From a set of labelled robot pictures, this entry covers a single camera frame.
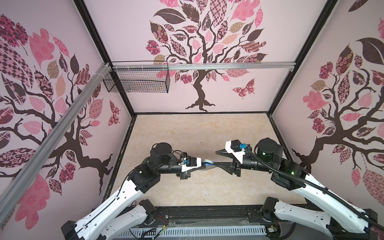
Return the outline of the light blue phone case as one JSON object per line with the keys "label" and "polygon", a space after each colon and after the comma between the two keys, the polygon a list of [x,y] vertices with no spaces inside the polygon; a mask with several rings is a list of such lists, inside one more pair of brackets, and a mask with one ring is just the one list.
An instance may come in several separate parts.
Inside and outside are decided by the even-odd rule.
{"label": "light blue phone case", "polygon": [[211,160],[202,160],[201,161],[202,163],[202,166],[215,166],[215,162],[211,161]]}

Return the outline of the black smartphone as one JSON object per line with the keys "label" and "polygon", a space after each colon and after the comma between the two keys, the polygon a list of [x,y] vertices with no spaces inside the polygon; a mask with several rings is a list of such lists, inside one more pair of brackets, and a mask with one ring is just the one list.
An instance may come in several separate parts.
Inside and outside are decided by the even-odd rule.
{"label": "black smartphone", "polygon": [[192,171],[205,171],[211,164],[202,164],[200,167],[192,169]]}

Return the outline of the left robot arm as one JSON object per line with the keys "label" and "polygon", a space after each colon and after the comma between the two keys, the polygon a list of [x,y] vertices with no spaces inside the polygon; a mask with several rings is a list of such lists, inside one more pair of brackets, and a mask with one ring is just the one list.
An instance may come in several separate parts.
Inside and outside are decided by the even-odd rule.
{"label": "left robot arm", "polygon": [[155,186],[162,174],[180,174],[190,177],[192,169],[201,167],[200,158],[174,151],[168,143],[155,144],[150,156],[130,171],[120,188],[91,213],[62,227],[66,240],[113,240],[127,229],[150,224],[156,217],[156,208],[150,200],[133,203]]}

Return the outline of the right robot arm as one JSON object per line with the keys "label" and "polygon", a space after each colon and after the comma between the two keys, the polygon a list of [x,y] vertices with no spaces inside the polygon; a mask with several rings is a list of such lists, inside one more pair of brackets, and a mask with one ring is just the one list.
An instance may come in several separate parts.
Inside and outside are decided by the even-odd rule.
{"label": "right robot arm", "polygon": [[241,175],[242,170],[268,172],[280,187],[293,191],[317,207],[310,210],[289,205],[268,197],[261,208],[266,221],[290,221],[324,233],[334,240],[375,240],[372,228],[383,230],[377,214],[358,208],[325,187],[299,164],[283,158],[284,148],[270,138],[260,140],[254,148],[239,140],[228,141],[217,155],[231,158],[231,163],[216,162],[215,166],[229,174]]}

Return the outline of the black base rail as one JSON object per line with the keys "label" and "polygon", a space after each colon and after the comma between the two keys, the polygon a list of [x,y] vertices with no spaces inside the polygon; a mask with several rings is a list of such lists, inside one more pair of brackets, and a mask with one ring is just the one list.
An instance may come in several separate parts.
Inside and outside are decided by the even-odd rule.
{"label": "black base rail", "polygon": [[157,207],[150,224],[135,228],[264,226],[265,236],[165,238],[160,240],[326,240],[328,237],[292,221],[278,220],[262,205]]}

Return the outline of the back aluminium rail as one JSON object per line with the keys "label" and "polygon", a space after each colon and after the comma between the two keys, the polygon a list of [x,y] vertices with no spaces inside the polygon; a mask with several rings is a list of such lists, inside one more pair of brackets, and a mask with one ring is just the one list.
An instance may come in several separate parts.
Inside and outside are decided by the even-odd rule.
{"label": "back aluminium rail", "polygon": [[229,69],[293,69],[294,62],[259,62],[259,63],[219,63],[219,64],[137,64],[117,65],[114,70],[159,70],[159,71],[184,71],[184,70],[229,70]]}

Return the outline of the aluminium rail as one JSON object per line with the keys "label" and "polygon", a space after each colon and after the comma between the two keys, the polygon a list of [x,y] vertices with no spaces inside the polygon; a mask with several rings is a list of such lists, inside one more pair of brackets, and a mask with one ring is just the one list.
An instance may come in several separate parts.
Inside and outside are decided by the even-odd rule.
{"label": "aluminium rail", "polygon": [[159,70],[159,71],[184,71],[184,70],[229,70],[229,69],[293,69],[294,62],[259,62],[259,63],[219,63],[219,64],[137,64],[117,65],[114,70]]}
{"label": "aluminium rail", "polygon": [[37,148],[32,158],[21,169],[11,184],[1,196],[1,224],[8,218],[12,210],[18,204],[27,188],[31,185],[36,175],[39,173],[44,163],[49,159],[68,128],[75,121],[82,107],[85,106],[94,90],[101,83],[110,71],[110,63],[103,63],[91,78],[82,93],[75,99],[64,116],[54,126],[52,132],[47,136],[43,143]]}

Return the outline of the left aluminium rail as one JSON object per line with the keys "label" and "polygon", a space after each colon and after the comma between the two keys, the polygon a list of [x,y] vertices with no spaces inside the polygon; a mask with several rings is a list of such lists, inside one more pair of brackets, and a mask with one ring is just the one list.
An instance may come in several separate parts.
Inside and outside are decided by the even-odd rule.
{"label": "left aluminium rail", "polygon": [[75,99],[64,116],[54,126],[52,132],[47,136],[43,143],[37,148],[32,158],[21,169],[11,184],[1,196],[1,224],[8,218],[12,210],[18,204],[27,188],[31,185],[36,175],[39,173],[44,163],[49,159],[68,128],[75,121],[82,107],[85,106],[94,90],[101,83],[110,71],[110,63],[103,63],[91,78],[82,93]]}

